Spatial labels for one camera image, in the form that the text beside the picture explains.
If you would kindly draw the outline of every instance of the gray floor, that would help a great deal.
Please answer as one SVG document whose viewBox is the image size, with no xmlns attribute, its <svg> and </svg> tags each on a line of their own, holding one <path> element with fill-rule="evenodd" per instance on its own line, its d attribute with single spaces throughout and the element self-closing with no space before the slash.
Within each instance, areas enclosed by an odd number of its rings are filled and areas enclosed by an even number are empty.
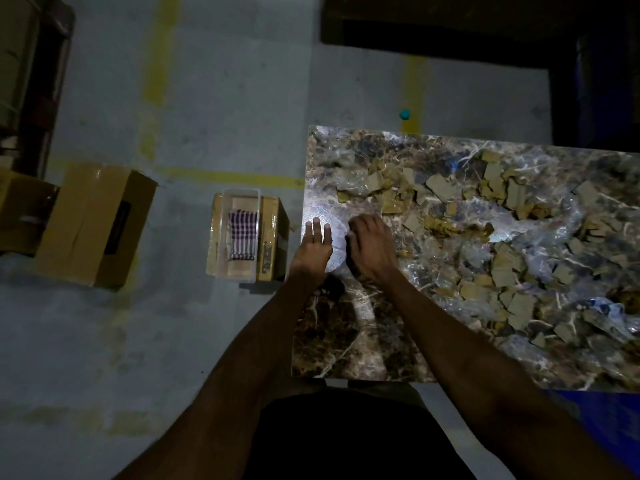
<svg viewBox="0 0 640 480">
<path fill-rule="evenodd" d="M 298 224 L 302 190 L 291 182 L 303 177 L 309 124 L 399 130 L 407 94 L 420 94 L 423 133 L 551 140 L 546 72 L 426 59 L 420 87 L 408 88 L 405 55 L 320 45 L 317 0 L 179 0 L 173 30 L 157 15 L 171 0 L 66 1 L 77 30 L 47 177 L 59 182 L 69 161 L 92 159 L 141 168 L 159 188 L 117 295 L 2 257 L 7 478 L 116 474 L 188 405 L 268 299 L 204 273 L 212 197 L 229 186 L 214 171 L 283 177 L 262 191 Z M 167 84 L 149 71 L 166 72 Z M 140 145 L 149 135 L 154 162 Z M 510 477 L 442 389 L 417 387 L 479 479 Z"/>
</svg>

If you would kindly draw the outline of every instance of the marble countertop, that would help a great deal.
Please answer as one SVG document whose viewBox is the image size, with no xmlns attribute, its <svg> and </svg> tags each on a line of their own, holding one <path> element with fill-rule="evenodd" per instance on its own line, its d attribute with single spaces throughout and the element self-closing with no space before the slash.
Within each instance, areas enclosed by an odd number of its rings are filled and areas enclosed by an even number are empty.
<svg viewBox="0 0 640 480">
<path fill-rule="evenodd" d="M 553 217 L 517 220 L 514 212 L 478 194 L 464 200 L 462 190 L 477 186 L 484 173 L 486 163 L 474 157 L 484 148 L 502 154 L 501 165 L 513 168 L 526 181 L 527 198 L 553 208 Z M 412 201 L 404 214 L 384 215 L 402 256 L 400 268 L 416 288 L 519 360 L 541 387 L 640 390 L 640 347 L 638 335 L 633 335 L 640 325 L 632 316 L 640 312 L 634 299 L 627 297 L 627 313 L 622 317 L 614 316 L 616 310 L 597 308 L 604 313 L 604 322 L 617 319 L 614 326 L 622 323 L 622 338 L 583 317 L 585 310 L 596 309 L 593 304 L 598 304 L 590 299 L 608 296 L 615 301 L 620 296 L 615 290 L 633 294 L 640 283 L 640 156 L 316 126 L 308 134 L 303 223 L 315 216 L 322 224 L 329 222 L 334 252 L 327 283 L 310 298 L 297 323 L 293 376 L 435 381 L 394 307 L 372 283 L 357 279 L 346 262 L 348 220 L 363 212 L 380 214 L 381 204 L 373 196 L 354 196 L 340 203 L 336 187 L 344 186 L 344 175 L 354 168 L 368 168 L 376 157 L 411 168 L 417 184 L 436 173 L 446 177 L 458 193 L 458 212 L 451 220 L 465 228 L 491 223 L 495 229 L 488 244 L 461 235 L 432 235 L 428 230 L 412 233 L 403 226 L 409 212 L 421 219 L 444 213 L 445 205 L 430 192 L 421 206 Z M 585 180 L 599 192 L 596 202 L 586 207 L 573 193 Z M 604 242 L 585 243 L 580 256 L 571 254 L 567 241 L 579 231 L 585 217 L 600 214 L 615 217 L 623 228 L 606 236 Z M 534 319 L 522 330 L 505 323 L 496 327 L 495 309 L 487 303 L 463 300 L 457 292 L 451 296 L 436 292 L 452 273 L 462 281 L 487 273 L 490 261 L 486 257 L 500 241 L 509 242 L 528 265 L 529 278 L 521 277 L 517 288 L 535 298 L 536 308 Z M 628 266 L 611 261 L 613 254 L 620 253 L 627 257 Z M 575 275 L 569 285 L 550 281 L 551 270 L 560 263 Z M 571 330 L 569 339 L 556 335 L 559 324 Z M 544 344 L 530 343 L 540 334 Z"/>
</svg>

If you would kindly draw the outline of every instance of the yellow painted stripe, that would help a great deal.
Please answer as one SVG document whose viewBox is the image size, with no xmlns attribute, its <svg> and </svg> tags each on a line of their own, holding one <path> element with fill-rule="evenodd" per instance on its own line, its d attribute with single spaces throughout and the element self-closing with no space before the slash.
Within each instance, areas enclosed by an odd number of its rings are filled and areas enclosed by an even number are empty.
<svg viewBox="0 0 640 480">
<path fill-rule="evenodd" d="M 407 121 L 402 121 L 401 131 L 405 134 L 420 134 L 422 100 L 427 87 L 426 59 L 418 55 L 406 55 L 403 76 L 403 109 L 411 112 Z"/>
<path fill-rule="evenodd" d="M 156 159 L 160 131 L 160 109 L 164 106 L 172 62 L 172 35 L 178 23 L 180 0 L 157 0 L 156 17 L 148 42 L 143 69 L 142 99 L 138 150 L 144 160 Z"/>
<path fill-rule="evenodd" d="M 156 165 L 154 170 L 168 178 L 184 178 L 203 184 L 220 183 L 236 185 L 254 185 L 257 187 L 282 187 L 286 189 L 305 188 L 304 178 L 283 177 L 281 175 L 262 175 L 260 173 L 238 173 L 235 171 L 201 170 L 176 166 Z"/>
</svg>

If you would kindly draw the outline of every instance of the plastic bin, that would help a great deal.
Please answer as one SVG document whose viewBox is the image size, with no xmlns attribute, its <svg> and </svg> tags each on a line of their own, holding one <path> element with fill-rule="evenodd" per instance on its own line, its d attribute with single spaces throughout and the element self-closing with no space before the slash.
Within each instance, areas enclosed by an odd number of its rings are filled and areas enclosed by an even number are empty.
<svg viewBox="0 0 640 480">
<path fill-rule="evenodd" d="M 222 209 L 220 212 L 220 236 L 218 239 L 218 258 L 216 261 L 216 276 L 226 280 L 242 283 L 254 283 L 257 276 L 258 243 L 260 236 L 260 190 L 229 189 L 222 192 Z M 256 212 L 255 221 L 255 255 L 249 259 L 228 259 L 227 226 L 229 212 L 232 210 L 246 210 Z"/>
</svg>

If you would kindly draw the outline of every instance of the checkered cloth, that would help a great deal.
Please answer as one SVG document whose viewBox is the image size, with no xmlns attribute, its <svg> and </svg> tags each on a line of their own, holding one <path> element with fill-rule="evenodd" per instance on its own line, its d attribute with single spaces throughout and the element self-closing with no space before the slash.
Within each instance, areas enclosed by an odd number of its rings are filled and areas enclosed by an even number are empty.
<svg viewBox="0 0 640 480">
<path fill-rule="evenodd" d="M 257 212 L 232 210 L 227 224 L 227 259 L 254 260 L 256 252 L 255 224 Z"/>
</svg>

